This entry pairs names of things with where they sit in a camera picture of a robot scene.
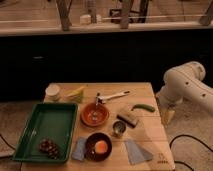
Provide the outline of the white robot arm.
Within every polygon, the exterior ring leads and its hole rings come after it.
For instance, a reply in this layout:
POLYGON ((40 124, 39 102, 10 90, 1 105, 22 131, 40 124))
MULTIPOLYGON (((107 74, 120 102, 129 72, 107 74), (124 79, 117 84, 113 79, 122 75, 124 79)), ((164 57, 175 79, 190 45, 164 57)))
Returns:
POLYGON ((192 101, 213 115, 213 88, 202 82, 205 75, 204 66, 196 61, 172 67, 164 73, 164 85, 156 94, 163 125, 171 121, 175 114, 174 107, 183 99, 192 101))

